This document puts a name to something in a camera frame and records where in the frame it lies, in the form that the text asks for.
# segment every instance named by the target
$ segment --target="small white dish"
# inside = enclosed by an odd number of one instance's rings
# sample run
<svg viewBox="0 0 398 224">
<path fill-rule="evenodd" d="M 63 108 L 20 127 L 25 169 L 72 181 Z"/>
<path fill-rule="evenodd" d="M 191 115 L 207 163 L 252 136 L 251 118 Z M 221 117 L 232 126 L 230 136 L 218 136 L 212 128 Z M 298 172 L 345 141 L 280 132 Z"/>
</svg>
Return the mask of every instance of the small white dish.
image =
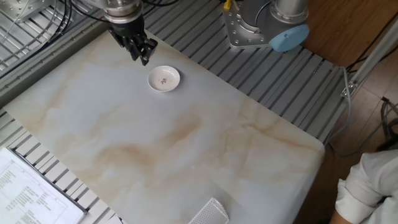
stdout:
<svg viewBox="0 0 398 224">
<path fill-rule="evenodd" d="M 175 89 L 179 83 L 179 72 L 170 66 L 158 66 L 152 69 L 148 75 L 148 84 L 156 91 L 171 91 Z"/>
</svg>

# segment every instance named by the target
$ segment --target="blue cover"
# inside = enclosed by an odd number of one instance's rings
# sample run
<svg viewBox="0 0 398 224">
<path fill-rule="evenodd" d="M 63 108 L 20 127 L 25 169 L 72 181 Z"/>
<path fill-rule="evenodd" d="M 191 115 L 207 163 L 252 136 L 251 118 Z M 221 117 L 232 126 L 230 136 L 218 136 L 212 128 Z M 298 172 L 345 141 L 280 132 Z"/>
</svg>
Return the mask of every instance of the blue cover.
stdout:
<svg viewBox="0 0 398 224">
<path fill-rule="evenodd" d="M 276 35 L 269 41 L 269 45 L 276 52 L 292 50 L 301 44 L 308 37 L 309 33 L 310 28 L 308 28 L 308 25 L 299 25 Z"/>
</svg>

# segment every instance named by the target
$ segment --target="person's arm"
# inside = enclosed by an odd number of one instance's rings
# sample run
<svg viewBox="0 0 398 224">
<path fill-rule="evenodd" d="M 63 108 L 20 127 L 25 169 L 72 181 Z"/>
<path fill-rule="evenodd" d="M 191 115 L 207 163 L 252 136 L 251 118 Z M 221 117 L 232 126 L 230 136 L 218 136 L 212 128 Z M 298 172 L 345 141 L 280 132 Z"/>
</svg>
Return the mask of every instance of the person's arm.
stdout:
<svg viewBox="0 0 398 224">
<path fill-rule="evenodd" d="M 397 183 L 398 150 L 363 154 L 347 179 L 338 183 L 335 222 L 362 222 L 377 208 L 383 196 L 397 191 Z"/>
<path fill-rule="evenodd" d="M 345 220 L 336 210 L 331 217 L 329 224 L 352 224 L 349 221 Z"/>
</svg>

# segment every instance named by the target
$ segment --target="white marble surface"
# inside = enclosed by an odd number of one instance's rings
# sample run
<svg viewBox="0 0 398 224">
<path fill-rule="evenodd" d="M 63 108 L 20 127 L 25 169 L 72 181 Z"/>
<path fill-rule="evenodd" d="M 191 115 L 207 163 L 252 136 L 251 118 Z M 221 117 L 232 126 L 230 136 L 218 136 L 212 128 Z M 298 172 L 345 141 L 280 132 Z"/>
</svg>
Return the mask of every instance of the white marble surface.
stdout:
<svg viewBox="0 0 398 224">
<path fill-rule="evenodd" d="M 171 65 L 180 85 L 152 90 Z M 129 224 L 188 223 L 215 197 L 230 223 L 293 222 L 321 142 L 159 41 L 146 67 L 105 33 L 5 107 Z"/>
</svg>

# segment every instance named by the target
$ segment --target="metal rack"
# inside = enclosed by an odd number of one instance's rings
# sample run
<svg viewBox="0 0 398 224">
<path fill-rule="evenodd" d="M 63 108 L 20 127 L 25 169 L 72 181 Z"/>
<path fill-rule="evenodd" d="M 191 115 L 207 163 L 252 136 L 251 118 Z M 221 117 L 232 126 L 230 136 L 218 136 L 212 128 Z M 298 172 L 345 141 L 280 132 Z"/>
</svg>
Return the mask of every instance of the metal rack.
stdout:
<svg viewBox="0 0 398 224">
<path fill-rule="evenodd" d="M 93 13 L 97 9 L 92 6 L 76 3 L 84 12 Z M 15 23 L 6 35 L 13 23 L 13 19 L 0 11 L 0 78 L 5 77 L 13 68 L 20 65 L 25 59 L 33 55 L 54 35 L 61 23 L 65 5 L 60 1 L 40 11 L 25 22 Z M 74 11 L 71 17 L 71 26 L 84 18 L 79 12 Z"/>
</svg>

